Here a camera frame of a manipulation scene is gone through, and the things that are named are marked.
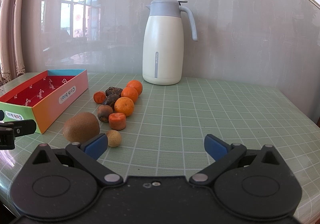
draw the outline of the gray marble wall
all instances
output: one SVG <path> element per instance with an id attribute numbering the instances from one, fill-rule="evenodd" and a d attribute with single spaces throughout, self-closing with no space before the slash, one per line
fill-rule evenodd
<path id="1" fill-rule="evenodd" d="M 77 30 L 83 6 L 68 0 L 23 0 L 27 71 L 141 73 L 149 14 L 145 5 L 151 1 L 86 0 L 83 33 Z M 312 120 L 319 118 L 317 7 L 308 0 L 188 0 L 186 6 L 193 11 L 199 41 L 192 41 L 183 14 L 184 76 L 274 86 Z"/>

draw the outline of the orange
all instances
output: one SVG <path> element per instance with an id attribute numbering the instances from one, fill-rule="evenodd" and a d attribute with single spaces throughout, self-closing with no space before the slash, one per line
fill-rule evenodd
<path id="1" fill-rule="evenodd" d="M 139 95 L 142 93 L 142 83 L 137 80 L 132 80 L 128 82 L 127 87 L 135 88 Z"/>
<path id="2" fill-rule="evenodd" d="M 139 97 L 139 94 L 135 88 L 125 87 L 121 92 L 121 97 L 128 97 L 135 103 Z"/>
<path id="3" fill-rule="evenodd" d="M 121 97 L 115 103 L 115 111 L 123 113 L 125 116 L 130 116 L 134 110 L 134 103 L 132 99 L 128 97 Z"/>

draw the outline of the gray handle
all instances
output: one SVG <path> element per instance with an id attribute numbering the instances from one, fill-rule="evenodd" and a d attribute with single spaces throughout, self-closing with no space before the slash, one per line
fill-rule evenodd
<path id="1" fill-rule="evenodd" d="M 179 9 L 180 11 L 186 12 L 188 14 L 190 26 L 191 26 L 191 32 L 192 32 L 192 39 L 193 41 L 198 41 L 196 23 L 195 23 L 195 19 L 193 18 L 193 14 L 191 10 L 186 6 L 179 6 Z"/>

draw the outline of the gray vertical stripe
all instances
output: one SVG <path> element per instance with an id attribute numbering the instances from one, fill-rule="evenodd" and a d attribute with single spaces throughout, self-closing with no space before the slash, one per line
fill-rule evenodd
<path id="1" fill-rule="evenodd" d="M 155 78 L 158 78 L 158 56 L 159 53 L 156 52 L 156 60 L 155 60 Z"/>

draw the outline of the green box side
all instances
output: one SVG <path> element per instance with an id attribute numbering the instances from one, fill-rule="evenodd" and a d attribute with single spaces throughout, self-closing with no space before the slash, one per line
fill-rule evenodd
<path id="1" fill-rule="evenodd" d="M 38 123 L 37 123 L 37 121 L 35 119 L 35 116 L 33 115 L 32 107 L 0 102 L 0 110 L 2 110 L 4 112 L 4 119 L 3 119 L 4 122 L 14 121 L 15 120 L 15 119 L 12 119 L 12 118 L 8 117 L 7 114 L 5 113 L 6 111 L 9 111 L 9 112 L 12 112 L 12 113 L 16 113 L 16 114 L 20 114 L 21 116 L 23 116 L 23 119 L 33 119 L 36 122 L 36 125 L 37 125 L 36 132 L 41 134 L 40 129 L 38 127 Z"/>

